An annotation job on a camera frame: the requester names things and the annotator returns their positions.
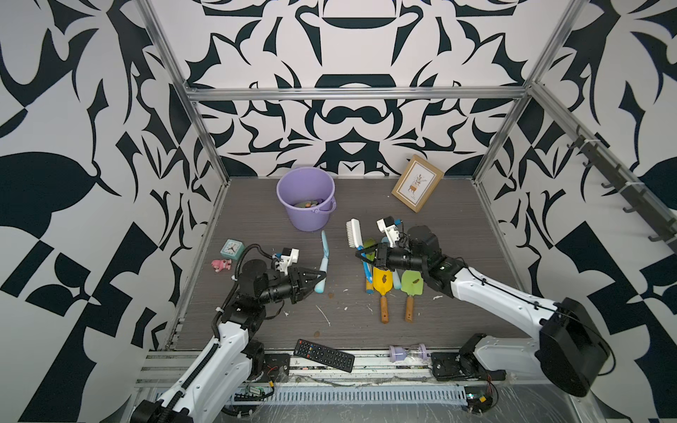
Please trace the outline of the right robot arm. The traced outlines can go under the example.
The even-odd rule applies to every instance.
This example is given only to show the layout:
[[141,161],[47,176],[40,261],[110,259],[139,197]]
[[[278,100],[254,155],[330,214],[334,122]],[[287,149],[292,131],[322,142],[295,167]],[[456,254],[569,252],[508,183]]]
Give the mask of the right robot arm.
[[463,258],[445,255],[426,226],[403,234],[396,225],[381,223],[388,240],[370,247],[363,243],[358,220],[346,227],[356,257],[374,270],[417,271],[432,290],[483,308],[526,334],[515,342],[482,337],[472,357],[486,370],[544,375],[561,391],[583,398],[615,357],[580,302],[539,298],[493,280]]

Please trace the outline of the white blue cleaning brush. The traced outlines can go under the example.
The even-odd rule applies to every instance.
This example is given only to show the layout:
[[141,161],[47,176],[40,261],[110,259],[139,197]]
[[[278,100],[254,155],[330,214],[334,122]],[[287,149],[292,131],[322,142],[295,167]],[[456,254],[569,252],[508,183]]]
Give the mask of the white blue cleaning brush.
[[363,245],[363,240],[362,240],[362,236],[361,236],[361,224],[360,224],[359,220],[351,219],[347,222],[346,227],[347,227],[348,245],[349,245],[350,248],[356,250],[356,253],[357,253],[356,257],[358,257],[361,260],[361,264],[363,266],[366,281],[369,284],[371,284],[373,282],[373,280],[372,280],[372,274],[371,274],[371,271],[370,271],[370,266],[368,265],[368,262],[366,261],[366,257],[363,253],[364,245]]

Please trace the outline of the green trowel yellow handle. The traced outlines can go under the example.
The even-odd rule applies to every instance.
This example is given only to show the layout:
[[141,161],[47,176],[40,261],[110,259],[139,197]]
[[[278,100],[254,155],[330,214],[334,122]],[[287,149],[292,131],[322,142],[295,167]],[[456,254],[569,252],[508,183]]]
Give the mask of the green trowel yellow handle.
[[[375,239],[370,238],[366,239],[366,241],[363,242],[363,247],[365,249],[371,248],[372,246],[376,245],[377,242]],[[373,261],[375,257],[375,251],[370,250],[370,253],[366,254],[365,257]],[[372,282],[372,265],[371,264],[366,264],[366,271],[365,271],[365,292],[367,294],[374,294],[375,289],[373,287],[373,282]]]

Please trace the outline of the purple sand timer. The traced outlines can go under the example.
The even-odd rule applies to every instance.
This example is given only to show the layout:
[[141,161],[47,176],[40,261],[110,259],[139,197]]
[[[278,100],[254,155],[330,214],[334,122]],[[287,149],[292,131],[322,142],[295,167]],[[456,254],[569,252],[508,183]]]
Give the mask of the purple sand timer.
[[401,347],[400,345],[389,346],[389,357],[391,362],[401,362],[407,359],[418,359],[420,361],[430,360],[430,351],[424,344],[409,345]]

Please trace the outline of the yellow scoop trowel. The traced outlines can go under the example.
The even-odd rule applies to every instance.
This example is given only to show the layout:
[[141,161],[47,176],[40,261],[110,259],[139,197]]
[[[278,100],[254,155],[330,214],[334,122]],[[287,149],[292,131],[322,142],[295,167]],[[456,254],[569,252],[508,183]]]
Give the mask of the yellow scoop trowel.
[[393,276],[391,271],[373,268],[372,283],[374,289],[380,295],[380,318],[383,324],[390,322],[388,299],[386,295],[393,289]]

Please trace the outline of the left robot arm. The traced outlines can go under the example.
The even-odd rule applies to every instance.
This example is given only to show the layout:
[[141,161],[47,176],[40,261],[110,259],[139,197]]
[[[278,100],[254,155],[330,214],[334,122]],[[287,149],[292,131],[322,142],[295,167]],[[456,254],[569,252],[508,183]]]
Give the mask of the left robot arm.
[[264,345],[256,333],[267,306],[303,301],[326,280],[328,259],[317,269],[297,264],[299,251],[271,255],[258,244],[244,248],[234,286],[216,308],[213,337],[185,373],[155,400],[136,406],[132,422],[213,422],[238,388],[264,375]]

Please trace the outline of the black remote control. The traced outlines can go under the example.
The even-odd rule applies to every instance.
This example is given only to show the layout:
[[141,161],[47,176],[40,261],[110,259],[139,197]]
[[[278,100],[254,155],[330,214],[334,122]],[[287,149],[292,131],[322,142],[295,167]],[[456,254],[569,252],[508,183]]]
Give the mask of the black remote control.
[[353,371],[355,361],[353,354],[325,347],[302,338],[298,339],[295,344],[294,356],[346,373]]

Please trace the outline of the light green small trowel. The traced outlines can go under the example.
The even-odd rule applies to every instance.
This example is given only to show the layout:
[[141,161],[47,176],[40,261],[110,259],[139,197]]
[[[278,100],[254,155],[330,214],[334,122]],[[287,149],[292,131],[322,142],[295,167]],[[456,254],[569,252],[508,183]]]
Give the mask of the light green small trowel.
[[423,277],[419,271],[404,271],[401,276],[401,291],[407,294],[405,304],[405,321],[414,322],[414,298],[421,295],[425,286]]

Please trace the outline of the purple plastic bucket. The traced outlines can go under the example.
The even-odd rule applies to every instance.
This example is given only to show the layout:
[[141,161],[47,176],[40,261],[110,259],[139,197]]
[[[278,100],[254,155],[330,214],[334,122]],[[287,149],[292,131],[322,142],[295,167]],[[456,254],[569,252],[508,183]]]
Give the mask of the purple plastic bucket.
[[276,187],[291,224],[303,232],[323,229],[337,208],[334,179],[316,167],[299,167],[285,174]]

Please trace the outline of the pink toy figure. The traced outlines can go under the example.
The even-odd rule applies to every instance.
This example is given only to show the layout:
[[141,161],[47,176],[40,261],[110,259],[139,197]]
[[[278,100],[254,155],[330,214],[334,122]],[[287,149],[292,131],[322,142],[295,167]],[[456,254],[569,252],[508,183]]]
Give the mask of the pink toy figure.
[[211,262],[211,266],[215,272],[230,271],[232,269],[231,259],[217,259]]

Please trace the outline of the wooden picture frame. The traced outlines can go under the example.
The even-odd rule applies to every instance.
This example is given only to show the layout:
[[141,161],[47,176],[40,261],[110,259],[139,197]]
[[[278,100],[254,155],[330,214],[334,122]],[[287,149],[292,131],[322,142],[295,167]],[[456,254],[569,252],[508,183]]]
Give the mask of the wooden picture frame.
[[418,213],[443,179],[444,172],[418,155],[409,160],[391,194]]

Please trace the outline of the wall hook rail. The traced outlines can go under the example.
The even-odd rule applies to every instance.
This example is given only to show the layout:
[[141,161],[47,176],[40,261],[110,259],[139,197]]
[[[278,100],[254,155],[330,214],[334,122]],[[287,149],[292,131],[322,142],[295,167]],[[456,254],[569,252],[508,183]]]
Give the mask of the wall hook rail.
[[587,139],[579,135],[569,151],[575,150],[586,158],[585,168],[595,168],[606,179],[601,186],[619,194],[628,204],[625,213],[636,213],[654,231],[648,240],[664,243],[676,253],[676,216],[650,190],[650,188],[627,168],[599,139]]

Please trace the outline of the light blue scoop trowel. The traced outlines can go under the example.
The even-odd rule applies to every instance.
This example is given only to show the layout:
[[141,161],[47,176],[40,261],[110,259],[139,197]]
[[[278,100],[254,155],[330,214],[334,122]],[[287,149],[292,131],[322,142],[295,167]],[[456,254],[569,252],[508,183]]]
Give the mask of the light blue scoop trowel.
[[[321,232],[321,238],[322,238],[322,245],[323,245],[323,258],[319,267],[319,270],[327,273],[328,270],[328,264],[329,264],[329,257],[330,257],[330,248],[329,248],[329,243],[327,240],[327,236],[325,231],[323,230]],[[324,292],[326,286],[326,278],[323,278],[320,280],[317,285],[315,285],[315,292],[318,294],[322,294]]]

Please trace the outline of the light blue pointed trowel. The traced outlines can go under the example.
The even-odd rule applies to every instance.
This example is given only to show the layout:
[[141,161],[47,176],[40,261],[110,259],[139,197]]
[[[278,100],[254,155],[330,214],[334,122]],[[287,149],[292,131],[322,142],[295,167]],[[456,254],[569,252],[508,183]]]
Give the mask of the light blue pointed trowel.
[[[386,236],[384,236],[381,240],[381,243],[385,243],[387,245],[390,245],[390,242]],[[401,279],[400,275],[398,274],[397,270],[391,271],[392,278],[393,278],[393,288],[395,290],[400,290],[401,289]]]

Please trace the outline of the small teal alarm clock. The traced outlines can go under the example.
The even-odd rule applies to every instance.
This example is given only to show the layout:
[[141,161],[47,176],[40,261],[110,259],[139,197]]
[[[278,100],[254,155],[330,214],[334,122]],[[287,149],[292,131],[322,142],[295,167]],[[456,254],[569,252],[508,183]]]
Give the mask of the small teal alarm clock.
[[227,239],[220,249],[220,255],[225,259],[237,261],[243,255],[244,250],[245,246],[242,241]]

